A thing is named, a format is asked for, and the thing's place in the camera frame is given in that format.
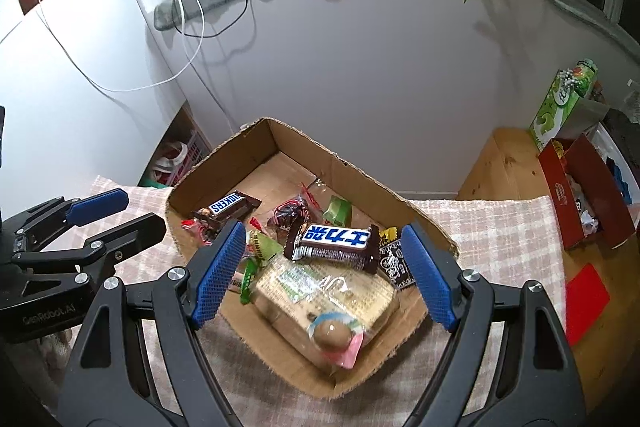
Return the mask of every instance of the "blue object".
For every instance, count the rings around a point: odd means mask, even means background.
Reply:
[[[404,260],[409,265],[431,318],[442,324],[447,331],[452,331],[458,319],[451,307],[451,288],[411,225],[402,229],[400,244]]]
[[[198,285],[196,305],[191,319],[198,329],[218,312],[220,302],[236,272],[244,253],[246,231],[242,223],[236,224],[226,241],[213,257],[213,261]]]
[[[66,222],[84,227],[94,221],[122,212],[129,204],[129,196],[121,188],[73,203],[66,213]]]

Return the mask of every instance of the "wooden table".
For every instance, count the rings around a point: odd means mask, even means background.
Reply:
[[[494,131],[460,188],[460,200],[527,200],[549,195],[538,150],[527,131]],[[613,390],[640,345],[640,252],[631,238],[611,250],[591,243],[562,253],[569,282],[587,264],[597,270],[610,302],[574,347],[587,410]]]

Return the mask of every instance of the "baseboard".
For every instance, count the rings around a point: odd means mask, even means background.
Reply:
[[[458,197],[457,192],[415,192],[412,190],[396,190],[407,200],[455,200]]]

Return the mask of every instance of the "white label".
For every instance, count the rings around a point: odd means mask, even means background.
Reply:
[[[328,245],[346,247],[349,250],[364,250],[371,233],[369,230],[339,229],[324,225],[309,225],[302,236],[306,245]]]
[[[213,212],[213,215],[215,216],[220,212],[222,212],[223,210],[225,210],[226,208],[230,207],[232,204],[240,200],[244,200],[244,198],[242,196],[238,196],[237,194],[229,194],[228,196],[225,196],[221,200],[216,201],[209,208],[211,212]]]

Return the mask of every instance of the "red paper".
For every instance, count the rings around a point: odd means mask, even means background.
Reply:
[[[588,264],[566,286],[566,337],[570,346],[580,341],[600,317],[609,293],[592,264]]]

